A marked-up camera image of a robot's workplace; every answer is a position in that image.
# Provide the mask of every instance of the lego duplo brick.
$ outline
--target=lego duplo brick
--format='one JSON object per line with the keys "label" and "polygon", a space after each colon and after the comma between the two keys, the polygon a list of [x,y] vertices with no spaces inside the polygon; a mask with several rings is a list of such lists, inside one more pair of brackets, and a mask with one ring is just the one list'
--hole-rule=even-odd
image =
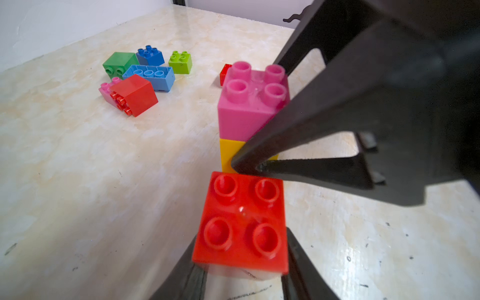
{"label": "lego duplo brick", "polygon": [[123,74],[131,65],[138,65],[138,59],[135,53],[114,52],[107,61],[103,63],[103,68],[107,75],[112,79],[119,77],[123,79]]}
{"label": "lego duplo brick", "polygon": [[150,81],[136,74],[112,86],[110,95],[118,101],[117,107],[128,116],[137,117],[158,100]]}
{"label": "lego duplo brick", "polygon": [[[224,140],[220,139],[220,160],[222,162],[222,172],[224,173],[237,173],[232,168],[232,158],[237,154],[240,148],[245,145],[246,142]],[[278,154],[271,157],[270,160],[277,160]]]}
{"label": "lego duplo brick", "polygon": [[192,260],[224,276],[287,274],[283,181],[213,172]]}
{"label": "lego duplo brick", "polygon": [[145,49],[138,49],[136,56],[139,64],[144,66],[161,66],[165,63],[162,52],[150,45],[145,46]]}
{"label": "lego duplo brick", "polygon": [[223,86],[223,82],[225,81],[225,76],[227,75],[227,71],[230,69],[232,65],[229,65],[229,64],[225,64],[225,66],[223,66],[223,69],[222,71],[220,72],[220,86]]}
{"label": "lego duplo brick", "polygon": [[129,78],[137,74],[152,83],[155,91],[170,91],[175,82],[175,74],[171,67],[154,67],[131,65],[123,75],[123,78]]}
{"label": "lego duplo brick", "polygon": [[120,81],[121,81],[121,79],[119,77],[113,77],[112,82],[102,83],[100,85],[100,88],[98,89],[100,91],[100,93],[102,94],[103,98],[105,99],[105,101],[107,101],[108,103],[113,105],[115,108],[118,108],[117,107],[118,102],[114,98],[112,98],[112,96],[110,96],[110,93],[112,92],[110,88],[113,85],[119,83]]}
{"label": "lego duplo brick", "polygon": [[175,74],[190,74],[192,69],[192,56],[187,51],[179,53],[173,51],[168,60],[168,65],[173,68]]}
{"label": "lego duplo brick", "polygon": [[248,141],[290,102],[288,77],[279,65],[252,71],[249,63],[235,62],[228,70],[218,101],[220,138]]}

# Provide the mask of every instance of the green lego brick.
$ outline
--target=green lego brick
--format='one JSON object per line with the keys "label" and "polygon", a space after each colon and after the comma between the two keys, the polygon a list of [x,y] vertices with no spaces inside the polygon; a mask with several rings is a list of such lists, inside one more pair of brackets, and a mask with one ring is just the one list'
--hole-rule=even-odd
{"label": "green lego brick", "polygon": [[190,74],[192,57],[187,51],[183,51],[181,54],[178,51],[173,51],[168,65],[173,68],[175,74]]}
{"label": "green lego brick", "polygon": [[138,65],[138,59],[135,53],[114,52],[110,58],[103,63],[105,72],[110,79],[120,77],[128,70],[131,65]]}

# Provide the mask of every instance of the light blue lego brick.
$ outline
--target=light blue lego brick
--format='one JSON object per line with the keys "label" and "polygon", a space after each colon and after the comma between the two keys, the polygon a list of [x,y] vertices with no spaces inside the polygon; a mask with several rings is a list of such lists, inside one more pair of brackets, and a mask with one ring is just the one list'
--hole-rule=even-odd
{"label": "light blue lego brick", "polygon": [[172,67],[131,65],[123,74],[123,79],[127,79],[134,74],[150,81],[155,91],[168,92],[175,81]]}
{"label": "light blue lego brick", "polygon": [[143,66],[161,66],[165,63],[162,52],[150,45],[145,46],[145,49],[138,49],[136,55],[138,63]]}

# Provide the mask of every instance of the marble table surface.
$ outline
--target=marble table surface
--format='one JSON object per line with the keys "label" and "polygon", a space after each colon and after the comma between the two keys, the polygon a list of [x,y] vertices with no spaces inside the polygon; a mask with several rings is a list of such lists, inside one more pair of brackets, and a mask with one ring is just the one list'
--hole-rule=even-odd
{"label": "marble table surface", "polygon": [[[147,299],[195,235],[219,171],[225,63],[271,64],[292,29],[170,6],[0,73],[0,299]],[[137,118],[98,88],[114,51],[192,54]],[[324,68],[312,51],[294,96]],[[350,133],[280,154],[348,156]],[[285,182],[287,225],[343,299],[478,299],[480,202],[465,181],[398,207]],[[279,278],[209,276],[206,299],[282,299]]]}

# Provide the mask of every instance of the red lego brick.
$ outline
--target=red lego brick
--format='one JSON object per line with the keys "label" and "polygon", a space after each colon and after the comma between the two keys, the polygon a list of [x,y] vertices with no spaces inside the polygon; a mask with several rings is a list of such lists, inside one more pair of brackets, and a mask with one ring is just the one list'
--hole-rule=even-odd
{"label": "red lego brick", "polygon": [[287,274],[283,181],[213,172],[192,260],[224,276]]}
{"label": "red lego brick", "polygon": [[158,103],[150,81],[136,74],[115,84],[110,90],[110,96],[118,101],[117,107],[128,116],[137,117]]}
{"label": "red lego brick", "polygon": [[223,82],[225,81],[225,76],[227,75],[227,71],[230,69],[232,65],[225,64],[223,66],[222,72],[220,72],[220,86],[223,86]]}

